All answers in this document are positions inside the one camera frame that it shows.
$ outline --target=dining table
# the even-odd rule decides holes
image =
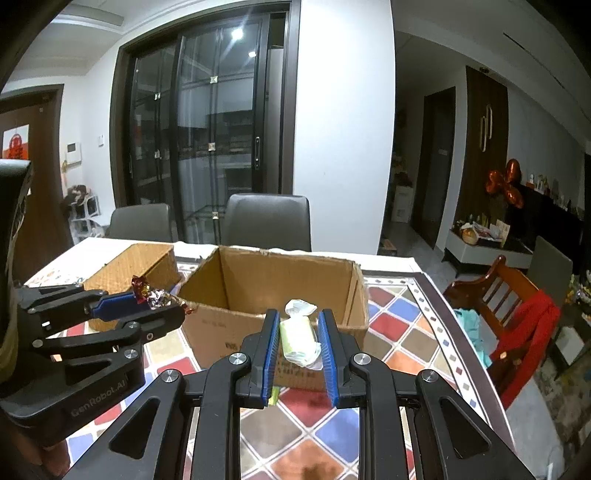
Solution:
[[[42,268],[27,286],[53,286],[87,280],[136,243],[132,240],[87,238]],[[195,271],[216,245],[176,242],[174,254],[181,281]],[[413,258],[342,252],[286,252],[343,258],[361,266],[368,289],[369,328],[363,350],[390,368],[417,374],[437,371],[514,451],[514,441],[499,396],[468,336],[431,278]],[[61,332],[93,333],[87,323]],[[145,385],[67,439],[72,463],[163,371],[182,374],[201,370],[182,329],[144,345]],[[400,409],[409,478],[415,478],[411,435],[405,409]],[[199,409],[191,421],[184,478],[190,478]],[[241,412],[242,478],[354,480],[359,473],[359,410],[335,410],[325,392],[282,388],[276,405]]]

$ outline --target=ceiling light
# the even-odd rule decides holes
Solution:
[[[232,39],[233,40],[240,40],[244,36],[244,32],[241,28],[235,28],[232,30]]]

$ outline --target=candy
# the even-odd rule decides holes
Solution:
[[[137,277],[134,275],[131,279],[131,288],[137,302],[144,303],[147,301],[152,310],[169,305],[180,305],[183,307],[185,314],[188,314],[197,307],[195,302],[181,299],[161,288],[152,288],[144,276]]]

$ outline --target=wicker basket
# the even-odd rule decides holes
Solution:
[[[170,244],[133,244],[84,282],[86,290],[106,290],[120,293],[131,288],[133,275],[145,275],[155,288],[171,289],[179,280],[174,248]],[[103,322],[92,319],[93,330],[106,332],[117,325],[117,320]]]

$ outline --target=red cloth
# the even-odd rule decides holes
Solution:
[[[511,319],[511,324],[515,327],[499,339],[496,350],[491,354],[491,360],[495,361],[501,353],[519,348],[531,339],[530,349],[519,365],[515,377],[501,394],[501,403],[505,409],[509,408],[538,368],[559,317],[560,310],[541,290],[515,311]]]

